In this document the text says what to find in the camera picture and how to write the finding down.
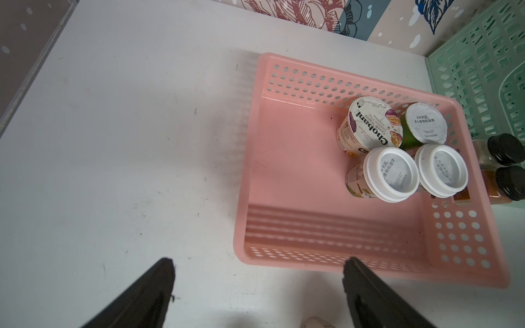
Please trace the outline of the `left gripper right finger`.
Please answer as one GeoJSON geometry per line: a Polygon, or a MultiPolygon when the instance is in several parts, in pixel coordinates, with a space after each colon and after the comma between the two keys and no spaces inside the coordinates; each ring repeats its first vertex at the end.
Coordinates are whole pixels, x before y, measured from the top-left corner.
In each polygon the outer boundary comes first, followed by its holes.
{"type": "Polygon", "coordinates": [[[343,275],[343,287],[355,327],[434,326],[358,258],[346,261],[343,275]]]}

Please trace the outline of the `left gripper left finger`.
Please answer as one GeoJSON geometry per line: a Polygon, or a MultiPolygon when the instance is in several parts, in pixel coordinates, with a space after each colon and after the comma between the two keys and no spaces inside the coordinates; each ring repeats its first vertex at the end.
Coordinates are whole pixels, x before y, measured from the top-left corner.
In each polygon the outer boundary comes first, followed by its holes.
{"type": "Polygon", "coordinates": [[[173,260],[162,258],[85,327],[162,327],[176,279],[173,260]]]}

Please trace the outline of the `white-lid yogurt cup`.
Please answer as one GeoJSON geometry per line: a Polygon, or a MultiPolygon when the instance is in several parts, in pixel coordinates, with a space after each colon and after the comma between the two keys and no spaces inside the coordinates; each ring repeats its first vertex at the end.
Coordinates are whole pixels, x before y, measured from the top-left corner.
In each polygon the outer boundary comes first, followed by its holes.
{"type": "Polygon", "coordinates": [[[468,168],[463,157],[447,145],[425,144],[413,156],[420,184],[436,198],[449,198],[468,184],[468,168]]]}
{"type": "Polygon", "coordinates": [[[419,171],[406,151],[381,147],[370,151],[362,163],[347,172],[345,185],[357,198],[399,203],[417,191],[419,171]]]}

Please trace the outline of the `Chobani yogurt cup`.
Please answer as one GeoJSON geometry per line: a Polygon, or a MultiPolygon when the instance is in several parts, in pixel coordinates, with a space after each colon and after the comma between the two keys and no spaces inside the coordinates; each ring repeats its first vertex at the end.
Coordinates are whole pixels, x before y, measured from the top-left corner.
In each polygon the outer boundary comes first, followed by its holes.
{"type": "Polygon", "coordinates": [[[336,138],[344,153],[360,157],[376,148],[399,148],[403,127],[391,106],[378,98],[362,96],[350,105],[336,138]]]}

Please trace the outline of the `green foil-lid yogurt cup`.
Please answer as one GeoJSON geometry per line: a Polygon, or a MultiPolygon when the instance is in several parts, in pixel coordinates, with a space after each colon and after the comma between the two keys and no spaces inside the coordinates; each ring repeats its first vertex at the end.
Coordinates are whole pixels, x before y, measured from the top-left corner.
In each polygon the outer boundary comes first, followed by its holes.
{"type": "Polygon", "coordinates": [[[410,105],[401,116],[403,141],[400,148],[410,150],[425,144],[445,144],[448,126],[444,116],[425,103],[410,105]]]}

